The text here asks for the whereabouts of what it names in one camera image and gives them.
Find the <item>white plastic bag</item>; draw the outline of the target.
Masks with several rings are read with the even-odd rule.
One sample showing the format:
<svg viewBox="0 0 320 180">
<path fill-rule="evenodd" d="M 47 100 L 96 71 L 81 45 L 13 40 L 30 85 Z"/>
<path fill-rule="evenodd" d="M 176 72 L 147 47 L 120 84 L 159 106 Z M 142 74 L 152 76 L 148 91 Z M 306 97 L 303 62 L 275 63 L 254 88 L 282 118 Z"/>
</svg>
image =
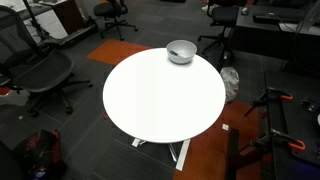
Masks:
<svg viewBox="0 0 320 180">
<path fill-rule="evenodd" d="M 236 69 L 233 67 L 224 67 L 221 70 L 220 75 L 224 82 L 226 91 L 225 102 L 229 103 L 233 101 L 238 95 L 240 82 L 239 75 Z"/>
</svg>

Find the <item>red black backpack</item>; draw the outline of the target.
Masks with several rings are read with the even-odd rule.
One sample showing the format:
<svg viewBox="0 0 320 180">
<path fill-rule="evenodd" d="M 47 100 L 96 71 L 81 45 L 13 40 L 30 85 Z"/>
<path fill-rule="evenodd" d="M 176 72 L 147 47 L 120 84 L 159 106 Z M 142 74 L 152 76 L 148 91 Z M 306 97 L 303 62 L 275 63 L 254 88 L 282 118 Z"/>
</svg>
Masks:
<svg viewBox="0 0 320 180">
<path fill-rule="evenodd" d="M 14 154 L 26 172 L 27 180 L 62 180 L 67 170 L 60 151 L 57 130 L 41 130 L 14 147 Z"/>
</svg>

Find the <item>black office chair far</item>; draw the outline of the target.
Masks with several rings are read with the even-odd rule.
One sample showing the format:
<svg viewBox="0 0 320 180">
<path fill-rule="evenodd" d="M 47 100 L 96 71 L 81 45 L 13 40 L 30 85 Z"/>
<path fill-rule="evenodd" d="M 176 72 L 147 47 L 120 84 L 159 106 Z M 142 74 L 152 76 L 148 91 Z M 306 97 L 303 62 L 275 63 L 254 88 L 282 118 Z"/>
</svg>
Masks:
<svg viewBox="0 0 320 180">
<path fill-rule="evenodd" d="M 121 41 L 124 40 L 120 27 L 132 27 L 135 32 L 138 31 L 136 25 L 129 24 L 125 19 L 120 20 L 122 15 L 128 13 L 128 7 L 124 0 L 105 0 L 94 7 L 94 15 L 103 17 L 105 20 L 105 28 L 99 32 L 100 37 L 104 38 L 104 33 L 112 28 L 116 28 Z"/>
</svg>

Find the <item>black desk with devices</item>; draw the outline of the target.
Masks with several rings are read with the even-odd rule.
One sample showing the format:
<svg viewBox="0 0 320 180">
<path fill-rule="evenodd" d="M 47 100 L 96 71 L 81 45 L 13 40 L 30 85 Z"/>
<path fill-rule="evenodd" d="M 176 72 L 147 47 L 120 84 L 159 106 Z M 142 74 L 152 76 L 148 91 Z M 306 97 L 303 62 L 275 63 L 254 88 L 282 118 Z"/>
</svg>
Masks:
<svg viewBox="0 0 320 180">
<path fill-rule="evenodd" d="M 288 60 L 305 71 L 319 69 L 319 21 L 309 29 L 304 21 L 306 9 L 248 6 L 247 15 L 238 12 L 231 30 L 232 49 Z"/>
</svg>

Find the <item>round white table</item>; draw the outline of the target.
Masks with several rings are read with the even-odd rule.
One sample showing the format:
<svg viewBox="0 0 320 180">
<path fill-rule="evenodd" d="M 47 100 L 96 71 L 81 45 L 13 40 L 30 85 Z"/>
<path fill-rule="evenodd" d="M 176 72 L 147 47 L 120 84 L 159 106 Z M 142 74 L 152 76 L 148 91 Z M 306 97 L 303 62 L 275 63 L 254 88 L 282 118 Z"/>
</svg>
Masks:
<svg viewBox="0 0 320 180">
<path fill-rule="evenodd" d="M 104 83 L 102 99 L 108 117 L 133 138 L 133 147 L 180 142 L 182 149 L 172 159 L 181 171 L 191 139 L 222 113 L 225 86 L 202 57 L 178 65 L 169 60 L 166 49 L 153 48 L 116 65 Z"/>
</svg>

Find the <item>black orange clamp lower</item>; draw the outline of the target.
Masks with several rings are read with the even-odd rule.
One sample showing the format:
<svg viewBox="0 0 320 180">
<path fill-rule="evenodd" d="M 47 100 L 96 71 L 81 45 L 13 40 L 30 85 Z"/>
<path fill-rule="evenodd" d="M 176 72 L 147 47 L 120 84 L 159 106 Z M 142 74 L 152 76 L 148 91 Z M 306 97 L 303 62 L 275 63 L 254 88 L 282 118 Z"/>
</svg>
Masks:
<svg viewBox="0 0 320 180">
<path fill-rule="evenodd" d="M 306 145 L 302 140 L 291 137 L 289 134 L 281 132 L 279 130 L 271 128 L 265 135 L 254 139 L 250 142 L 250 145 L 259 151 L 267 152 L 271 148 L 272 141 L 284 143 L 291 149 L 304 151 Z"/>
</svg>

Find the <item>black office chair right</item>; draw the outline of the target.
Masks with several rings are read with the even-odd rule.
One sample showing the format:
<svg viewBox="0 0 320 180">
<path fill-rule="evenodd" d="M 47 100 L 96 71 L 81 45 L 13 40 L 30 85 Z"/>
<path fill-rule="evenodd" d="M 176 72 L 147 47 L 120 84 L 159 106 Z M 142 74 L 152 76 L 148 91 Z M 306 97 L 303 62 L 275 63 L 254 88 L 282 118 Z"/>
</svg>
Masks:
<svg viewBox="0 0 320 180">
<path fill-rule="evenodd" d="M 214 39 L 210 45 L 202 50 L 205 54 L 214 45 L 224 45 L 226 48 L 224 55 L 233 56 L 233 51 L 227 45 L 227 38 L 225 37 L 225 30 L 227 28 L 233 28 L 237 21 L 238 7 L 237 0 L 205 0 L 206 5 L 202 7 L 202 10 L 212 19 L 211 26 L 222 26 L 223 30 L 217 36 L 200 35 L 198 40 L 203 38 Z"/>
</svg>

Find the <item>black mesh office chair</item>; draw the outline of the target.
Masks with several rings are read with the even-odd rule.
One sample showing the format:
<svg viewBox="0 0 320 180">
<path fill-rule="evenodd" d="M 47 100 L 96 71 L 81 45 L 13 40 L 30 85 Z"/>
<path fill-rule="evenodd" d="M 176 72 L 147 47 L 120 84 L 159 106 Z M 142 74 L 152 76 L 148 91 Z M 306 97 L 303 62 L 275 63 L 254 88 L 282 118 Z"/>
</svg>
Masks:
<svg viewBox="0 0 320 180">
<path fill-rule="evenodd" d="M 18 93 L 28 91 L 32 117 L 39 115 L 38 106 L 51 93 L 61 97 L 67 114 L 73 112 L 63 89 L 77 84 L 93 86 L 89 80 L 70 81 L 74 67 L 75 62 L 64 53 L 42 50 L 19 13 L 0 6 L 0 85 Z"/>
</svg>

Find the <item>black orange clamp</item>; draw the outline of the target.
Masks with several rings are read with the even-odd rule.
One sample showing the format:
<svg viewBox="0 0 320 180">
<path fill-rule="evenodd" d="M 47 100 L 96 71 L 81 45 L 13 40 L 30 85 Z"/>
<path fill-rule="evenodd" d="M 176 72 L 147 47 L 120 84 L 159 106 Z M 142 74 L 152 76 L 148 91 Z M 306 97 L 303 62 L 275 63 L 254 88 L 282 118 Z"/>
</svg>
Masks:
<svg viewBox="0 0 320 180">
<path fill-rule="evenodd" d="M 265 106 L 270 101 L 293 99 L 293 95 L 284 90 L 268 87 L 257 99 L 251 102 L 251 107 L 244 113 L 247 117 L 256 107 Z"/>
<path fill-rule="evenodd" d="M 302 140 L 291 137 L 289 134 L 281 132 L 279 130 L 271 128 L 265 135 L 254 139 L 250 142 L 250 145 L 259 151 L 267 152 L 271 148 L 272 141 L 284 143 L 291 149 L 304 151 L 306 145 Z"/>
</svg>

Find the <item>black orange clamp upper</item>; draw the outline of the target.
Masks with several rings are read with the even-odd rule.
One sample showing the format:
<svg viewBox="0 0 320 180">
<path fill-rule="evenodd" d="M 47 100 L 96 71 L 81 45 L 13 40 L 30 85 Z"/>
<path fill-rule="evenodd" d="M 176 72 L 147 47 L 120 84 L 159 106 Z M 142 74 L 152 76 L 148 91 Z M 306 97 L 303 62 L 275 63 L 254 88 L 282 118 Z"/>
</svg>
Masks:
<svg viewBox="0 0 320 180">
<path fill-rule="evenodd" d="M 247 117 L 256 107 L 265 106 L 270 101 L 293 99 L 293 95 L 284 90 L 268 87 L 257 99 L 251 102 L 251 107 L 244 113 Z"/>
</svg>

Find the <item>white bowl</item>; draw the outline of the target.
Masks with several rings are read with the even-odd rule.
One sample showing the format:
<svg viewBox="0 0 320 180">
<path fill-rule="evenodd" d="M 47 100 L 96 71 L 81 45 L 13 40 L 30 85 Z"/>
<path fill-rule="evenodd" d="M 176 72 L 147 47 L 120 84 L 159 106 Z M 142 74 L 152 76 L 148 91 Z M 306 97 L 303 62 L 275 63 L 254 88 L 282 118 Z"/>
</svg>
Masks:
<svg viewBox="0 0 320 180">
<path fill-rule="evenodd" d="M 168 58 L 177 64 L 186 64 L 192 61 L 197 52 L 197 47 L 187 40 L 175 40 L 167 44 L 166 46 Z M 170 54 L 170 50 L 173 50 L 180 54 L 182 57 L 177 57 Z"/>
</svg>

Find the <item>blue marker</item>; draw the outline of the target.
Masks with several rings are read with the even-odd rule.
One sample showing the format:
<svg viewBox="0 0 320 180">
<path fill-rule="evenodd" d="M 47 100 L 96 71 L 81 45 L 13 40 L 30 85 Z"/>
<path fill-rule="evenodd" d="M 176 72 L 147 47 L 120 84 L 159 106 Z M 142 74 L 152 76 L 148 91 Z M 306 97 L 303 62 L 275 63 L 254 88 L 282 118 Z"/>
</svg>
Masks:
<svg viewBox="0 0 320 180">
<path fill-rule="evenodd" d="M 178 54 L 177 52 L 173 51 L 173 50 L 170 50 L 169 51 L 170 54 L 174 55 L 174 56 L 177 56 L 177 57 L 182 57 L 180 54 Z"/>
</svg>

